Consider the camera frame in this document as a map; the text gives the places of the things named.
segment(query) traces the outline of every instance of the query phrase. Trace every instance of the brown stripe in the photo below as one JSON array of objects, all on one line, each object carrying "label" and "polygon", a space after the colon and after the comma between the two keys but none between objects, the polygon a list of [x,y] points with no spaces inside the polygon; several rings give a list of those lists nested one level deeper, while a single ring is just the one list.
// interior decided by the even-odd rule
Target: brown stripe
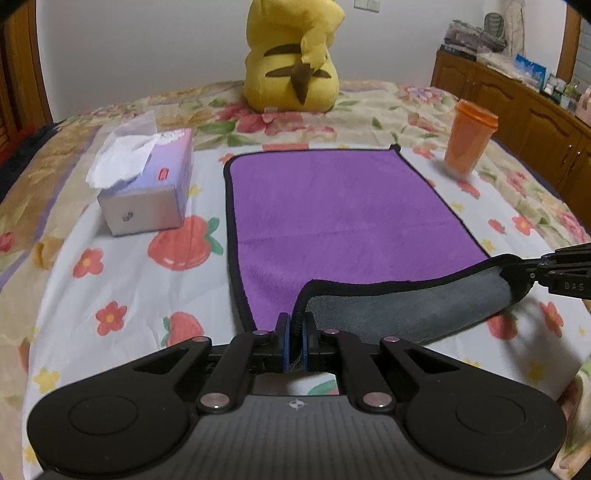
[{"label": "brown stripe", "polygon": [[330,73],[324,71],[324,70],[316,70],[313,74],[313,77],[319,77],[321,79],[331,79],[332,77],[330,76]]},{"label": "brown stripe", "polygon": [[280,69],[271,70],[267,72],[265,77],[289,77],[291,76],[291,71],[293,66],[291,67],[281,67]]},{"label": "brown stripe", "polygon": [[299,43],[287,43],[285,45],[279,45],[278,47],[273,47],[270,50],[267,50],[264,57],[270,57],[271,55],[285,55],[288,53],[296,53],[301,55],[301,47]]},{"label": "brown stripe", "polygon": [[[293,67],[281,67],[280,69],[271,70],[267,72],[265,77],[289,77],[291,76],[291,72],[293,71]],[[325,70],[316,70],[313,74],[313,77],[322,78],[322,79],[331,79],[330,73]]]}]

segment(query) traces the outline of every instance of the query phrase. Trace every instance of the cabinet handle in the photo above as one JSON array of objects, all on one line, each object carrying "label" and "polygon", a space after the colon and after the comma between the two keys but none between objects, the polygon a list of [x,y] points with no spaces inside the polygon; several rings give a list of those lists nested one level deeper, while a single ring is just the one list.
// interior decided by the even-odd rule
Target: cabinet handle
[{"label": "cabinet handle", "polygon": [[[578,158],[580,155],[581,155],[581,152],[577,152],[577,158]],[[570,170],[569,170],[569,173],[568,173],[568,175],[570,175],[570,174],[572,173],[572,171],[574,170],[574,166],[575,166],[576,164],[577,164],[577,159],[575,158],[575,159],[574,159],[574,162],[573,162],[573,164],[570,166]]]},{"label": "cabinet handle", "polygon": [[561,167],[564,167],[564,164],[566,163],[566,157],[568,157],[568,156],[569,156],[569,152],[570,152],[570,149],[571,149],[571,148],[573,148],[573,146],[572,146],[572,145],[569,145],[569,150],[568,150],[568,151],[565,153],[565,155],[564,155],[564,158],[562,159],[562,163],[560,164],[560,166],[561,166]]}]

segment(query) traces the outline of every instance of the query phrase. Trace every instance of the wooden cabinet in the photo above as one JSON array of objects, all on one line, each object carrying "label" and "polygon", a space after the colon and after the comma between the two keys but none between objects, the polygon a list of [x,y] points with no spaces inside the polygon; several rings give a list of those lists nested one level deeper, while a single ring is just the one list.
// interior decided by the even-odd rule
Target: wooden cabinet
[{"label": "wooden cabinet", "polygon": [[469,62],[462,60],[450,54],[438,54],[431,85],[450,92],[458,98],[467,98],[472,86],[473,68]]},{"label": "wooden cabinet", "polygon": [[499,117],[499,130],[494,139],[511,148],[521,98],[513,82],[499,79],[498,76],[495,72],[478,72],[472,81],[468,99]]},{"label": "wooden cabinet", "polygon": [[560,194],[587,228],[591,227],[591,137],[583,137],[573,153]]},{"label": "wooden cabinet", "polygon": [[591,228],[588,125],[522,83],[447,52],[437,52],[431,85],[498,115],[495,140],[543,176]]},{"label": "wooden cabinet", "polygon": [[553,110],[527,99],[520,112],[512,152],[558,188],[581,139],[577,126],[555,115]]}]

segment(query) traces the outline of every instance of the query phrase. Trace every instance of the pikachu plush toy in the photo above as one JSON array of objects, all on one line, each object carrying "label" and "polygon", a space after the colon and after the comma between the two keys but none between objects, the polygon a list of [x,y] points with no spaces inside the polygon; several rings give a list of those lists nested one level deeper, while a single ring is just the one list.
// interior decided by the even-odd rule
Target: pikachu plush toy
[{"label": "pikachu plush toy", "polygon": [[344,18],[334,0],[253,0],[243,91],[251,108],[330,110],[339,78],[328,48]]}]

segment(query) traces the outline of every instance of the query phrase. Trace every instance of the tissue box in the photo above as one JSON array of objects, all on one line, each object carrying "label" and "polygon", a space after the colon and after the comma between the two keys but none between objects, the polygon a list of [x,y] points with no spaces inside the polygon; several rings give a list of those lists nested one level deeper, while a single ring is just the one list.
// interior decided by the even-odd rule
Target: tissue box
[{"label": "tissue box", "polygon": [[139,177],[100,191],[100,208],[113,235],[183,224],[193,169],[191,134],[190,128],[164,132]]}]

